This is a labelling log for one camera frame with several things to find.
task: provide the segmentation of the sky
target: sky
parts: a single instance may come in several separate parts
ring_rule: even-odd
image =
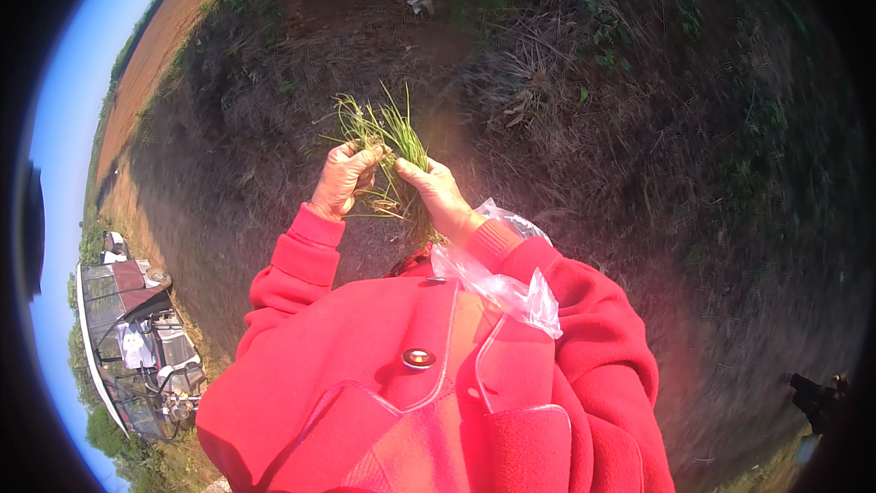
[[[67,361],[73,313],[67,280],[79,260],[82,204],[91,144],[115,56],[151,0],[82,0],[65,29],[38,88],[30,157],[42,170],[46,247],[42,294],[31,304],[39,365],[60,418],[104,488],[127,491],[115,467],[85,441],[85,409]]]

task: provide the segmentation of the ground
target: ground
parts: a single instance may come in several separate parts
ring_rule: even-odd
[[[313,190],[319,135],[337,136],[332,98],[380,100],[381,81],[397,98],[407,84],[469,202],[494,197],[624,287],[660,366],[679,491],[793,444],[805,419],[786,372],[853,367],[872,174],[836,46],[803,0],[435,0],[434,16],[405,0],[204,1],[152,20],[89,198],[171,272],[217,370]],[[383,274],[401,235],[350,219],[335,283]]]

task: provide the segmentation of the vehicle wheel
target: vehicle wheel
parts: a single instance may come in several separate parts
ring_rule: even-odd
[[[158,282],[161,287],[167,289],[171,286],[172,280],[170,274],[163,268],[150,268],[146,272],[146,277],[153,282]]]

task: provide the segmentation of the hand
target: hand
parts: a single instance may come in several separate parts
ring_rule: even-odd
[[[356,191],[374,186],[374,172],[382,155],[379,146],[356,152],[355,142],[332,148],[310,199],[310,209],[326,219],[341,220],[356,203]]]
[[[428,172],[404,158],[396,160],[399,176],[420,192],[423,203],[432,218],[435,230],[448,237],[457,246],[465,246],[477,228],[487,219],[471,209],[456,186],[450,169],[431,158]]]

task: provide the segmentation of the jacket button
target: jacket button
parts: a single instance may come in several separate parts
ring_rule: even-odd
[[[411,348],[401,355],[401,361],[411,369],[429,369],[438,361],[435,355],[423,348]]]

